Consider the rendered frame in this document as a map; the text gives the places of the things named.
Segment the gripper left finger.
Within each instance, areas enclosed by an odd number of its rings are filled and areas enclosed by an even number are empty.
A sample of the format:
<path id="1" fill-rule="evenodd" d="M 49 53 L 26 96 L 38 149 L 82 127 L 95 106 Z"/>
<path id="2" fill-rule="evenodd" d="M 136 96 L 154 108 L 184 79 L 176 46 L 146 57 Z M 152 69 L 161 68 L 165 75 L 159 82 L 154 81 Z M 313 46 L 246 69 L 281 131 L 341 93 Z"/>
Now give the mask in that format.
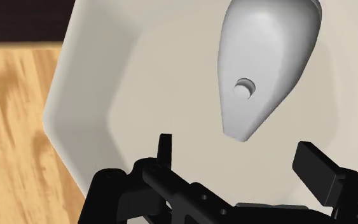
<path id="1" fill-rule="evenodd" d="M 78 224 L 234 224 L 233 208 L 200 183 L 189 184 L 171 169 L 172 135 L 160 134 L 156 157 L 95 173 Z"/>

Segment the grey teardrop-shaped object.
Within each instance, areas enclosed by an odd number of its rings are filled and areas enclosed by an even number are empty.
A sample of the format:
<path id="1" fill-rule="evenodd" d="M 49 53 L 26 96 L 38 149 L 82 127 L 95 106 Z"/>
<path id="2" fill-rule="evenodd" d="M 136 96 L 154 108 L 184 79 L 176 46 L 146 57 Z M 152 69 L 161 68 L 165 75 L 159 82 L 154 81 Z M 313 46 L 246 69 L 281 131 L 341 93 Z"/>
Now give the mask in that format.
<path id="1" fill-rule="evenodd" d="M 217 75 L 223 132 L 247 141 L 299 81 L 322 22 L 319 0 L 231 0 Z"/>

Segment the white toilet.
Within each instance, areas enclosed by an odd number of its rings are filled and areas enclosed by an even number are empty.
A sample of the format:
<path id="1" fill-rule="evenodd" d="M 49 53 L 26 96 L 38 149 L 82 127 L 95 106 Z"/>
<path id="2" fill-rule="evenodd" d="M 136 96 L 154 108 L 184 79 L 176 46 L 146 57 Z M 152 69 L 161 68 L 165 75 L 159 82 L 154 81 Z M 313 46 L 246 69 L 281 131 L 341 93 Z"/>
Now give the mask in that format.
<path id="1" fill-rule="evenodd" d="M 308 141 L 358 172 L 358 11 L 319 2 L 303 74 L 240 142 L 223 132 L 217 75 L 231 0 L 76 0 L 43 125 L 85 199 L 96 172 L 129 174 L 171 134 L 172 171 L 232 206 L 234 224 L 334 224 L 292 164 Z"/>

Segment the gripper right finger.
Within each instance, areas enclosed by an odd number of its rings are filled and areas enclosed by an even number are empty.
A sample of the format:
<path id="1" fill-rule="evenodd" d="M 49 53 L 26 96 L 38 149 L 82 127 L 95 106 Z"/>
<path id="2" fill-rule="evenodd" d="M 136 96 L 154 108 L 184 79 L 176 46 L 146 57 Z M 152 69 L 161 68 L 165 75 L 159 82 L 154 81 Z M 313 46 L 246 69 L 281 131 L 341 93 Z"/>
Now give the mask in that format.
<path id="1" fill-rule="evenodd" d="M 300 141 L 293 171 L 324 207 L 331 207 L 334 224 L 358 224 L 358 172 L 340 167 L 318 147 Z"/>

